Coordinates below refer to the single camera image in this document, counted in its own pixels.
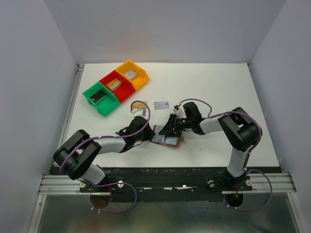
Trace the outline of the silver VIP credit card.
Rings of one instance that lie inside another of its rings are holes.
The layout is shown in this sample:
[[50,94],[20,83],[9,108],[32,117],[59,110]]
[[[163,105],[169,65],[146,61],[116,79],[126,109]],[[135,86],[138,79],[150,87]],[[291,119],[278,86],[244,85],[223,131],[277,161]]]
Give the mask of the silver VIP credit card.
[[168,101],[156,101],[154,102],[155,110],[162,110],[162,109],[169,109],[169,102]]

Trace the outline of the gold credit card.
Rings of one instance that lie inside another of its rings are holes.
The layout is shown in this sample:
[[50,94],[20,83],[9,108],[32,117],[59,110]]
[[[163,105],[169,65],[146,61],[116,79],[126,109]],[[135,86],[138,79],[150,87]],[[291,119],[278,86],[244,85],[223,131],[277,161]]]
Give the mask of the gold credit card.
[[133,109],[147,109],[147,102],[146,101],[135,101],[132,105]]

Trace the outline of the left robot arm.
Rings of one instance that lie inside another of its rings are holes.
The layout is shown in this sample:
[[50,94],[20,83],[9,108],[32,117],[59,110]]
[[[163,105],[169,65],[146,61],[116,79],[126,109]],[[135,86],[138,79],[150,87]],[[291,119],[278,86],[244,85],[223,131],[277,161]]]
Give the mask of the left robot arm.
[[53,155],[53,160],[60,166],[59,172],[72,180],[83,179],[95,185],[100,184],[106,173],[93,164],[99,154],[123,153],[132,149],[139,141],[152,139],[155,132],[147,119],[136,116],[129,126],[113,136],[91,137],[85,130],[76,131]]

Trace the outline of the brown leather card holder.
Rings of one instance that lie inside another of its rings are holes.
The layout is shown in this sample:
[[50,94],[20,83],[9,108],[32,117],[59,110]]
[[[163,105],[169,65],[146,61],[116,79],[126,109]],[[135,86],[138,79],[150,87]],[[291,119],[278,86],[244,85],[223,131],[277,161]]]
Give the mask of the brown leather card holder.
[[166,136],[165,144],[159,144],[159,145],[178,148],[179,144],[183,141],[184,141],[183,136]]

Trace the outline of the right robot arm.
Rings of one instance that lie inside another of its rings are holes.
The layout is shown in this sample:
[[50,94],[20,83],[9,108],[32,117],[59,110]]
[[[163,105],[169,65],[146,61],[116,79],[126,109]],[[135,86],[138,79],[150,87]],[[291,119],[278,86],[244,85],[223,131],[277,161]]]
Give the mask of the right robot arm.
[[202,117],[197,105],[188,102],[183,105],[186,117],[179,118],[175,107],[166,125],[158,135],[168,137],[180,136],[186,129],[195,134],[205,135],[222,131],[232,146],[232,152],[227,172],[233,178],[243,176],[251,151],[259,144],[262,137],[262,129],[259,124],[242,108],[237,107],[215,116]]

